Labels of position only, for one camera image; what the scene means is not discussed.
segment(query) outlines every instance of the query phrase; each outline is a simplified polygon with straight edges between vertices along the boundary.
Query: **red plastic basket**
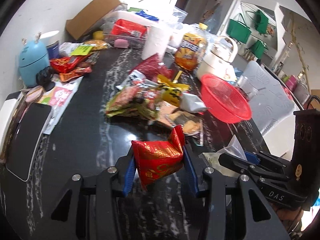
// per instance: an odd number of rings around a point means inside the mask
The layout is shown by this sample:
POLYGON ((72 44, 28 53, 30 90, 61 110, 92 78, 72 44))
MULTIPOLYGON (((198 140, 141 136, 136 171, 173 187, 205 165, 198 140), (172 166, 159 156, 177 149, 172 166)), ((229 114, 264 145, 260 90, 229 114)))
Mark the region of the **red plastic basket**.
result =
POLYGON ((205 74, 201 82, 202 101, 213 116, 226 123, 251 119, 252 112, 248 102, 227 81, 212 74, 205 74))

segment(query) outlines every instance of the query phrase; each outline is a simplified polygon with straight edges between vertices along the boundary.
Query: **red packaging with gold print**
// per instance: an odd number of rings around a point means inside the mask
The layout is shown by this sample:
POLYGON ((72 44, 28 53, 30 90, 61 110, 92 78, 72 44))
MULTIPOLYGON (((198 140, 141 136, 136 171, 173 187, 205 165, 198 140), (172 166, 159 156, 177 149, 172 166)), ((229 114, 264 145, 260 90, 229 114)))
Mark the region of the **red packaging with gold print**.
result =
POLYGON ((181 169, 184 145, 181 125, 173 128, 167 141, 132 141, 134 159, 143 188, 181 169))

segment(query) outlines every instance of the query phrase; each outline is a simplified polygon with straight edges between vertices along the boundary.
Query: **phone screen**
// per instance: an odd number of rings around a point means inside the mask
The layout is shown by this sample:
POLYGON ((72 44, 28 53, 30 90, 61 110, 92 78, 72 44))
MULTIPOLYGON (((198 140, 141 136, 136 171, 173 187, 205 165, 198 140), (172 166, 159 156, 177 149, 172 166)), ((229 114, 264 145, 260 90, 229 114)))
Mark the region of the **phone screen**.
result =
POLYGON ((11 141, 6 167, 23 181, 30 176, 38 143, 51 113, 51 106, 32 103, 24 114, 11 141))

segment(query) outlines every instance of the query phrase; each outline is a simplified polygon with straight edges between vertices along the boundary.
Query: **white kettle handle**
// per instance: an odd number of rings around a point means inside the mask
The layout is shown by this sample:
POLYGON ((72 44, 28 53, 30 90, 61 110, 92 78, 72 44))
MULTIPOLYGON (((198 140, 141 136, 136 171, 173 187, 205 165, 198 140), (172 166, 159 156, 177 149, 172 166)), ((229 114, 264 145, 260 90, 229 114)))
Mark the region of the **white kettle handle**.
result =
POLYGON ((236 57, 236 55, 238 53, 238 45, 236 44, 236 42, 232 38, 230 38, 228 36, 218 36, 214 43, 217 43, 218 41, 220 41, 222 39, 227 39, 227 40, 231 41, 231 43, 232 43, 233 51, 232 51, 232 53, 231 53, 231 55, 229 57, 229 60, 228 60, 228 62, 231 63, 231 62, 234 61, 234 59, 235 59, 235 57, 236 57))

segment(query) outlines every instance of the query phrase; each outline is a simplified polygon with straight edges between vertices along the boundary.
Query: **green tote bag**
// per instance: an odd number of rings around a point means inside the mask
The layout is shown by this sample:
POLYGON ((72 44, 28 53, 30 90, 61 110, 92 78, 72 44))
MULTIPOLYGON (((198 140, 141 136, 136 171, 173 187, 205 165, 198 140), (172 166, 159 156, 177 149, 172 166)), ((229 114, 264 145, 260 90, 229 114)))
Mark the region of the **green tote bag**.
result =
POLYGON ((268 48, 264 42, 257 40, 249 49, 258 59, 261 59, 264 50, 268 48))
POLYGON ((251 31, 250 28, 245 24, 242 14, 239 13, 239 15, 242 17, 244 23, 230 19, 229 26, 227 28, 227 34, 230 38, 234 38, 237 41, 246 44, 251 31))
POLYGON ((266 34, 268 23, 269 23, 268 17, 261 10, 258 10, 256 12, 246 11, 246 13, 254 21, 254 28, 260 34, 266 34), (248 13, 254 13, 255 15, 254 19, 248 13))

